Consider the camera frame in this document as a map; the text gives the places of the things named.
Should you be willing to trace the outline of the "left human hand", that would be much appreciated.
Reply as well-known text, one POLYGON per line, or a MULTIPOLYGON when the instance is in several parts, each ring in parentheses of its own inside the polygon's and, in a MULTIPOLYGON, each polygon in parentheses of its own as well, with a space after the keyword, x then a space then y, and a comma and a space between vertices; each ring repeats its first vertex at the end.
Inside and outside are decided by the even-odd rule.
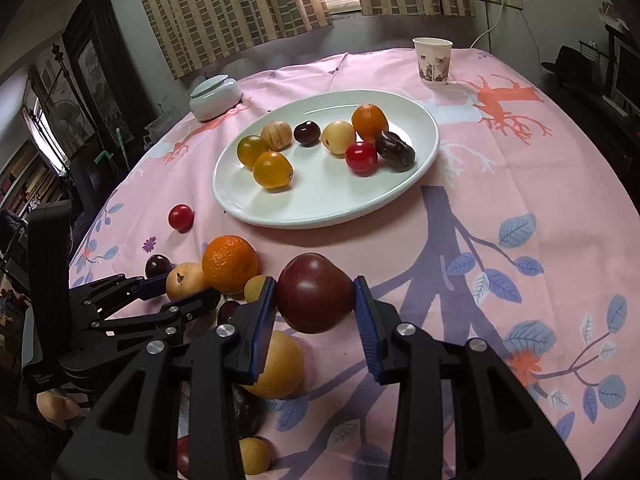
POLYGON ((63 430, 67 428, 67 422, 77 417, 80 412, 75 400, 51 391, 38 393, 36 404, 45 420, 63 430))

